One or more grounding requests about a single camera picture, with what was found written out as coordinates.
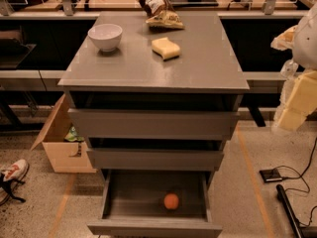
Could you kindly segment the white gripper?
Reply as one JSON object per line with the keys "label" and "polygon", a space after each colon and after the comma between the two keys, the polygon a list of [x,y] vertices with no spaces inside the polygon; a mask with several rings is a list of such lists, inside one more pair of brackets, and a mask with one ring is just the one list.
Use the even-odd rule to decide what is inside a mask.
{"label": "white gripper", "polygon": [[[273,39],[273,49],[292,49],[293,60],[304,68],[317,68],[317,4],[292,26]],[[276,110],[276,126],[296,131],[317,110],[317,71],[304,71],[285,82],[280,105]]]}

